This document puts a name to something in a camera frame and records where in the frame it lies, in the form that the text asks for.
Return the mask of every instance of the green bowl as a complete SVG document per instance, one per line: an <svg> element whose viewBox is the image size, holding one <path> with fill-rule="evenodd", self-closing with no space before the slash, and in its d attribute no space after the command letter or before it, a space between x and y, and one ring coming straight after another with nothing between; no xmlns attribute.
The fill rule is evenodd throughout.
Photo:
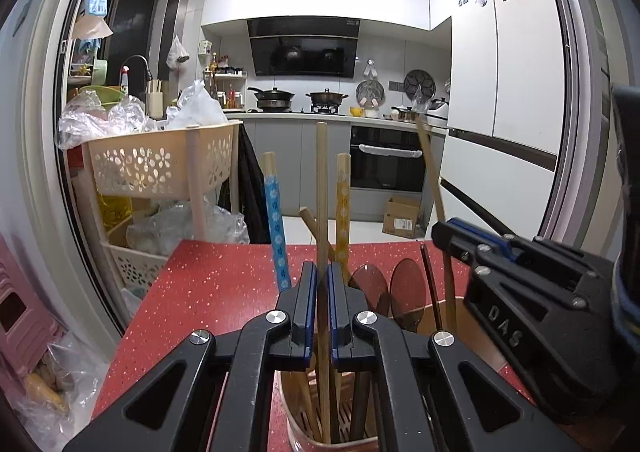
<svg viewBox="0 0 640 452"><path fill-rule="evenodd" d="M98 95L98 99L104 108L111 108L114 105L119 104L120 100L124 98L124 94L119 90L115 90L114 88L109 88L108 86L101 85L87 85L80 89L80 92L83 90L94 90L95 94Z"/></svg>

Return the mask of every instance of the faucet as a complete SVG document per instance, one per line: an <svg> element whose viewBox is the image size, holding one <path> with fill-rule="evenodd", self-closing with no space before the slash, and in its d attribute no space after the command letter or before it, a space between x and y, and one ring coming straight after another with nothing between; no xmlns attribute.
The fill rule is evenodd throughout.
<svg viewBox="0 0 640 452"><path fill-rule="evenodd" d="M151 80L153 80L154 77L151 75L151 71L149 70L149 62L146 61L146 58L144 56L142 56L142 54L132 54L131 56L126 58L124 60L124 62L122 63L122 65L120 66L120 70L118 71L118 78L120 78L120 75L122 74L122 68L132 58L140 58L145 64L145 85L143 85L141 96L137 96L137 98L140 98L143 102L146 103L146 99L144 99L145 95L146 95L146 84L148 82L150 82Z"/></svg>

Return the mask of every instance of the pink stool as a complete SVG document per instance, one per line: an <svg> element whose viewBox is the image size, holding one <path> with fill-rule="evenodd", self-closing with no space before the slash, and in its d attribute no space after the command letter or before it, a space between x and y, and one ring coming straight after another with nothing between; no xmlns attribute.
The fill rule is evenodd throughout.
<svg viewBox="0 0 640 452"><path fill-rule="evenodd" d="M61 332L0 236L0 353L22 378Z"/></svg>

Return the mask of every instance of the kitchen counter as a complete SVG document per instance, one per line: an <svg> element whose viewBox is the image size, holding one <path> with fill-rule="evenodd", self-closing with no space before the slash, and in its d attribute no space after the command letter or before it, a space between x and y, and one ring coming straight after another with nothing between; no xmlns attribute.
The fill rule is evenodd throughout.
<svg viewBox="0 0 640 452"><path fill-rule="evenodd" d="M290 119L290 120L310 120L310 121L340 121L351 123L352 125L363 125L363 127L390 128L393 130L416 131L415 123L404 121L393 121L390 119L378 119L373 117L356 117L337 114L311 114L299 112L230 112L226 114L229 119ZM434 135L444 137L447 129L441 127L431 127Z"/></svg>
<svg viewBox="0 0 640 452"><path fill-rule="evenodd" d="M444 298L442 254L427 242L438 295ZM296 280L302 263L315 260L314 245L287 246L290 275ZM403 258L421 262L420 242L351 244L351 269L364 263L379 267L387 281ZM463 295L468 267L454 261L456 295ZM274 307L278 297L270 245L209 244L182 241L149 290L114 355L98 396L98 416L194 329L219 335L240 329ZM505 366L500 374L520 392L522 384ZM268 451L290 452L286 414L273 388Z"/></svg>

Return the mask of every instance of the clear plastic bag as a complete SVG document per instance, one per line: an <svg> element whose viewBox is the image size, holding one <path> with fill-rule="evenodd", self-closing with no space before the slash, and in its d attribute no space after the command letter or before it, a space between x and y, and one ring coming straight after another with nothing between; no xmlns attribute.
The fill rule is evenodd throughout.
<svg viewBox="0 0 640 452"><path fill-rule="evenodd" d="M156 121L145 116L143 107L138 98L126 96L107 113L95 91L84 90L63 109L56 145L67 150L101 137L158 130Z"/></svg>
<svg viewBox="0 0 640 452"><path fill-rule="evenodd" d="M230 213L205 200L207 242L249 244L242 213ZM169 256L182 239L193 239L191 203L183 201L127 227L127 245L151 255Z"/></svg>
<svg viewBox="0 0 640 452"><path fill-rule="evenodd" d="M220 125L227 121L220 102L211 98L202 80L196 80L181 93L177 110L174 110L174 107L167 108L167 122L164 129L175 130L191 125L201 127Z"/></svg>
<svg viewBox="0 0 640 452"><path fill-rule="evenodd" d="M176 35L173 43L171 44L171 48L169 49L166 64L169 69L175 70L178 68L179 64L183 64L187 60L189 60L189 53L180 43L180 38Z"/></svg>
<svg viewBox="0 0 640 452"><path fill-rule="evenodd" d="M431 100L422 91L422 86L418 85L415 91L414 97L411 100L412 110L417 111L419 114L425 114L429 110Z"/></svg>
<svg viewBox="0 0 640 452"><path fill-rule="evenodd" d="M69 331L47 347L46 356L55 371L56 382L63 386L68 413L62 414L27 397L14 400L12 405L43 452L60 452L89 423L109 364Z"/></svg>

